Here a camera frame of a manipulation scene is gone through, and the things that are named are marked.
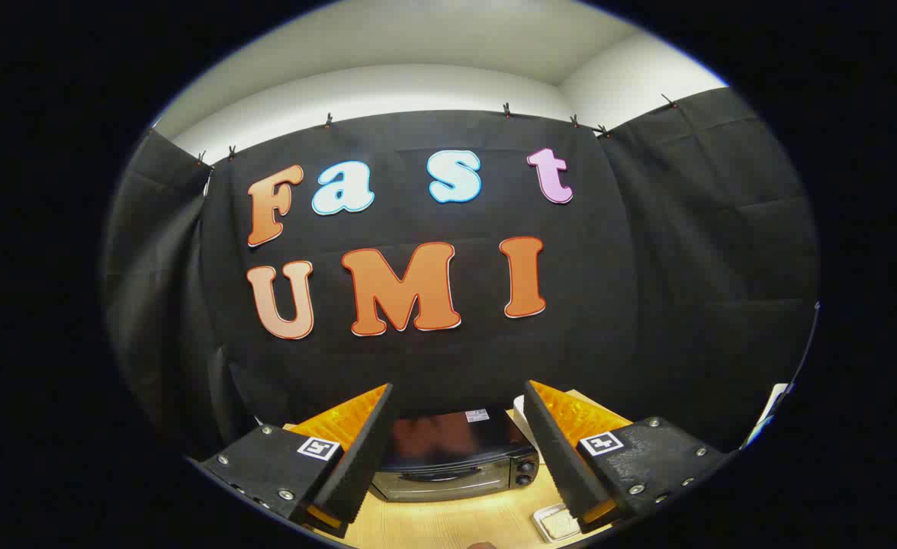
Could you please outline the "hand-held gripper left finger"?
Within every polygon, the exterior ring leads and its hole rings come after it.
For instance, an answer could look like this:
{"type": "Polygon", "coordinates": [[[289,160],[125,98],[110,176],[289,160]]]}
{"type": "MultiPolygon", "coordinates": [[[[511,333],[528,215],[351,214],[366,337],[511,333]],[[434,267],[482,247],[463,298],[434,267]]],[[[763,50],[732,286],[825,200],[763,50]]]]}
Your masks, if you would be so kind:
{"type": "Polygon", "coordinates": [[[343,538],[396,421],[384,384],[291,428],[263,424],[201,462],[219,486],[296,527],[343,538]]]}

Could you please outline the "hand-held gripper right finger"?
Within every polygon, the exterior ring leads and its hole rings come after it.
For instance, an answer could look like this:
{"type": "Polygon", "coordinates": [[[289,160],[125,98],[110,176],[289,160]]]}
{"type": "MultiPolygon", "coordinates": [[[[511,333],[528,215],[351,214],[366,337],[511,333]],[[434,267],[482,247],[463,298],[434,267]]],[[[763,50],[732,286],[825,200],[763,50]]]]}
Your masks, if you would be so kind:
{"type": "Polygon", "coordinates": [[[584,534],[668,507],[728,464],[728,453],[661,416],[636,422],[535,380],[524,414],[561,501],[584,534]]]}

